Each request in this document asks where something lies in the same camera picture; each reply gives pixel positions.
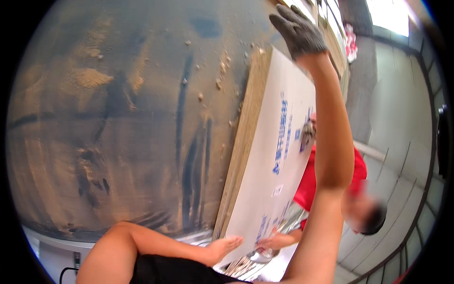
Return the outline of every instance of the person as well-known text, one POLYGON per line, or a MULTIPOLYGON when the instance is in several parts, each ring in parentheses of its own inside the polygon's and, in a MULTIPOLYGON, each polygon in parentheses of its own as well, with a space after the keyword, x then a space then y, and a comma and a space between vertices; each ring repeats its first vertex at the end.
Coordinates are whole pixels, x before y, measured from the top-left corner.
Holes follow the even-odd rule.
MULTIPOLYGON (((316 129, 317 116, 315 113, 311 115, 310 120, 314 129, 316 129)), ((365 184, 364 180, 367 177, 367 167, 361 153, 356 148, 354 148, 354 151, 355 167, 353 179, 342 199, 342 214, 354 234, 373 235, 383 227, 387 207, 377 198, 365 192, 367 184, 365 184)), ((315 157, 316 145, 312 147, 303 177, 293 197, 293 201, 308 212, 311 210, 316 193, 315 157)), ((300 227, 288 234, 281 234, 274 229, 273 236, 259 240, 257 247, 279 250, 296 244, 301 239, 305 224, 306 220, 302 220, 300 227)))
MULTIPOLYGON (((353 177, 353 139, 337 73, 321 32, 295 6, 278 5, 277 11, 280 15, 270 15, 271 23, 284 37, 292 59, 314 80, 318 123, 315 197, 281 282, 328 284, 334 279, 342 234, 341 199, 353 177)), ((202 248, 121 222, 91 249, 76 283, 240 283, 210 266, 241 242, 241 237, 230 236, 202 248)))

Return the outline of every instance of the red shirt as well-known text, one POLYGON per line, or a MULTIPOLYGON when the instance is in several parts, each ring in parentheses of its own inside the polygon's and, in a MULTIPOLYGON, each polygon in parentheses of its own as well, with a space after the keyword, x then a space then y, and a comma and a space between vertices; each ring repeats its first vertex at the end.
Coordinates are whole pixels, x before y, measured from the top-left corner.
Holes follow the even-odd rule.
MULTIPOLYGON (((312 202, 314 201, 316 182, 315 182, 315 150, 316 146, 312 147, 311 155, 307 161, 306 170, 304 171, 303 177, 301 178, 300 185, 296 190, 293 201, 298 203, 302 208, 307 211, 311 210, 312 202)), ((355 169, 353 171, 353 180, 352 182, 366 179, 367 177, 367 168, 364 163, 361 153, 355 148, 355 169)), ((354 187, 355 194, 358 194, 359 190, 362 189, 360 186, 354 187)), ((301 222, 301 229, 304 228, 306 220, 301 222)))

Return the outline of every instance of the gray work glove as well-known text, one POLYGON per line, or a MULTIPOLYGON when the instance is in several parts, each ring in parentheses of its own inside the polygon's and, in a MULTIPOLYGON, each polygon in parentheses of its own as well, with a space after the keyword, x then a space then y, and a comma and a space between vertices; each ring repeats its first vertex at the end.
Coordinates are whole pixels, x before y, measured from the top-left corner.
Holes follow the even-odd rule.
POLYGON ((270 21, 284 37, 293 60, 300 55, 328 50, 318 27, 295 5, 292 5, 290 10, 284 5, 277 4, 276 9, 282 17, 271 14, 270 21))

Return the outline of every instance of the black hair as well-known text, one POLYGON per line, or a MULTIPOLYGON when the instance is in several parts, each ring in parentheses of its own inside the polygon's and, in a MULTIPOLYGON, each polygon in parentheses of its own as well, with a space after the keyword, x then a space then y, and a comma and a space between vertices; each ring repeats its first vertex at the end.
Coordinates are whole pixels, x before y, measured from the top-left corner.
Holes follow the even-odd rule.
POLYGON ((383 224, 385 223, 387 210, 388 208, 386 205, 377 204, 370 213, 365 223, 365 232, 362 234, 370 236, 380 231, 381 227, 383 227, 383 224))

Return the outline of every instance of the bare arm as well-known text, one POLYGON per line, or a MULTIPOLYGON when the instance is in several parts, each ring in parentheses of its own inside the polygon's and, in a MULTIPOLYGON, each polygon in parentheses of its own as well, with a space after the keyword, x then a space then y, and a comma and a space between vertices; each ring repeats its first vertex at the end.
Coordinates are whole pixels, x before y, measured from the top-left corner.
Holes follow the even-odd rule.
POLYGON ((328 54, 305 55, 297 64, 309 70, 316 87, 317 190, 283 283, 332 283, 343 225, 341 198, 353 176, 353 139, 328 54))
POLYGON ((212 266, 241 242, 242 238, 233 237, 199 247, 177 242, 136 224, 120 222, 91 249, 77 274, 77 283, 129 283, 138 254, 179 257, 212 266))

